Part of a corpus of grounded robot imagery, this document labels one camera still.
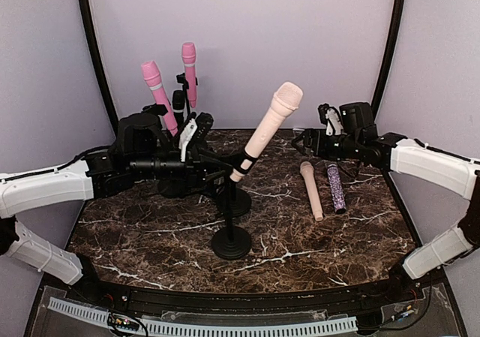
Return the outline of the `beige microphone round head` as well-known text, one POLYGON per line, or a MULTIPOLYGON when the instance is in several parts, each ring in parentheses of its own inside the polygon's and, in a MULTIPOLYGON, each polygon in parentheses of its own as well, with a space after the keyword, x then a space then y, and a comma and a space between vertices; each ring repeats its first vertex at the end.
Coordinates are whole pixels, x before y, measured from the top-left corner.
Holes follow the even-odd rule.
POLYGON ((307 195, 310 201, 310 207, 314 219, 322 221, 324 219, 323 207, 320 201, 320 196, 317 189, 317 184, 314 176, 314 167, 309 161, 303 161, 300 164, 300 174, 304 179, 307 195))

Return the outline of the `tall beige microphone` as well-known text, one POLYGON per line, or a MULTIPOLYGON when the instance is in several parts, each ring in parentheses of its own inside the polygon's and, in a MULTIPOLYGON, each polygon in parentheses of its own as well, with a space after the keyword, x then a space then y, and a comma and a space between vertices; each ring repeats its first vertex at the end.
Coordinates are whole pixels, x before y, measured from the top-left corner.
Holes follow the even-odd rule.
POLYGON ((273 94, 269 109, 244 148, 245 157, 230 175, 232 181, 239 182, 248 173, 284 120, 299 108, 302 97, 301 88, 291 82, 273 94))

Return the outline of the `purple rhinestone microphone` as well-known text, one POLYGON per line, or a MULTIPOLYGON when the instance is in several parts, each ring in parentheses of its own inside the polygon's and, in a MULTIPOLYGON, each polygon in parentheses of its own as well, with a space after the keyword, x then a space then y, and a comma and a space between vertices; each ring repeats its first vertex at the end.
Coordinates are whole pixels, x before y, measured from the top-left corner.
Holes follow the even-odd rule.
POLYGON ((338 166, 334 162, 327 162, 325 165, 334 213, 337 215, 344 214, 346 212, 346 203, 338 166))

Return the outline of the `round-base stand of tall beige mic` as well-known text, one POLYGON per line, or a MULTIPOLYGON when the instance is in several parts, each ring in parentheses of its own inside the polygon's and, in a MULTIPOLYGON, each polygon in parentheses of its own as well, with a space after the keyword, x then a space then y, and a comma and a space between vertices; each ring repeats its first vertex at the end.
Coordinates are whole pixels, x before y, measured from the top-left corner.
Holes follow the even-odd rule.
MULTIPOLYGON (((232 171, 240 165, 242 157, 245 157, 244 150, 229 156, 233 165, 232 171)), ((230 179, 232 171, 226 174, 225 181, 230 179)), ((221 259, 239 260, 246 256, 251 249, 251 235, 245 229, 234 225, 234 217, 231 216, 230 211, 221 213, 224 216, 225 226, 212 237, 211 248, 221 259)))

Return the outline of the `black clip mic stand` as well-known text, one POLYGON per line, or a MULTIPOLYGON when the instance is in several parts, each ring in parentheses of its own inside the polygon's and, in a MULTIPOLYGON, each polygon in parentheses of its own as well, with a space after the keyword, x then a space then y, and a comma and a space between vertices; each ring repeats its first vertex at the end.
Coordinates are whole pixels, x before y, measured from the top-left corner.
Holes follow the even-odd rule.
POLYGON ((151 104, 144 106, 141 112, 142 126, 146 128, 147 126, 153 126, 153 124, 156 124, 162 129, 163 125, 161 120, 167 112, 167 107, 164 104, 151 104))

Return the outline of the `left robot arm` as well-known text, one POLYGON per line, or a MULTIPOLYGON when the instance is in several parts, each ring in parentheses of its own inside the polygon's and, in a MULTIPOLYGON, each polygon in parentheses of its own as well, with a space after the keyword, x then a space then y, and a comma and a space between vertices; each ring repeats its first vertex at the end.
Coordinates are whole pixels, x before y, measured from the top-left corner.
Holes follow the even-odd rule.
POLYGON ((70 286, 90 304, 106 297, 92 262, 29 230, 17 214, 70 201, 115 196, 137 182, 154 180, 174 197, 202 194, 228 171, 228 159, 208 149, 208 113, 191 113, 179 135, 167 137, 158 116, 135 113, 119 122, 115 142, 88 149, 71 161, 42 170, 1 175, 1 254, 70 286))

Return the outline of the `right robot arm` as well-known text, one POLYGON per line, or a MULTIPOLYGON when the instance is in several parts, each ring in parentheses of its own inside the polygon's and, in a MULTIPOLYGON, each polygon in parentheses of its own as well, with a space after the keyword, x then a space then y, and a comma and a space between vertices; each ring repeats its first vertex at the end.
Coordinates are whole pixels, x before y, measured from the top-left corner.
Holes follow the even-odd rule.
POLYGON ((410 252, 382 287, 389 302, 399 302, 412 281, 479 248, 479 160, 437 149, 418 139, 389 132, 378 135, 367 102, 318 107, 324 129, 309 128, 292 141, 303 155, 326 161, 358 160, 379 170, 406 174, 444 187, 469 201, 465 216, 431 242, 410 252))

